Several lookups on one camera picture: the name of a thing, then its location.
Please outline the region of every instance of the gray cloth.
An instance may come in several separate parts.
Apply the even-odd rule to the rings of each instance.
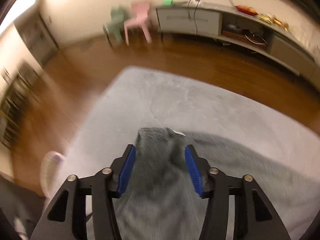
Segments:
[[[193,144],[200,157],[229,176],[251,174],[274,205],[290,237],[300,238],[320,208],[318,183],[230,140],[184,134],[158,128],[138,132],[136,162],[127,191],[114,200],[123,240],[199,238],[207,200],[194,192],[184,160],[187,144]],[[229,202],[229,221],[233,221],[232,198]],[[299,223],[292,223],[296,216]],[[87,228],[89,239],[93,239],[92,220]],[[228,226],[227,239],[232,235],[233,227]]]

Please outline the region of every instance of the chair backrest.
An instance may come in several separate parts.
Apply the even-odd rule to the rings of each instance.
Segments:
[[[147,16],[150,9],[150,1],[137,1],[131,3],[131,10],[136,13],[137,17]]]

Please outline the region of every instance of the triangular cutout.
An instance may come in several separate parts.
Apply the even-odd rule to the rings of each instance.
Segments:
[[[67,203],[69,192],[64,190],[58,200],[54,203],[52,209],[48,214],[48,220],[64,222],[66,220]]]
[[[252,191],[254,213],[257,222],[271,220],[272,216],[256,190]]]

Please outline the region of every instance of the bright light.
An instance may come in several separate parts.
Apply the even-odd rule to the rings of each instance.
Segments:
[[[24,11],[34,5],[36,0],[16,0],[0,25],[0,34]]]

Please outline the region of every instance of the red object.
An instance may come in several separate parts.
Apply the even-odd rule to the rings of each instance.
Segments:
[[[258,14],[257,12],[249,11],[249,8],[252,8],[252,7],[247,7],[247,6],[243,6],[243,5],[237,5],[236,8],[237,8],[238,11],[246,13],[246,14],[249,14],[249,15],[252,15],[252,16],[256,16]]]

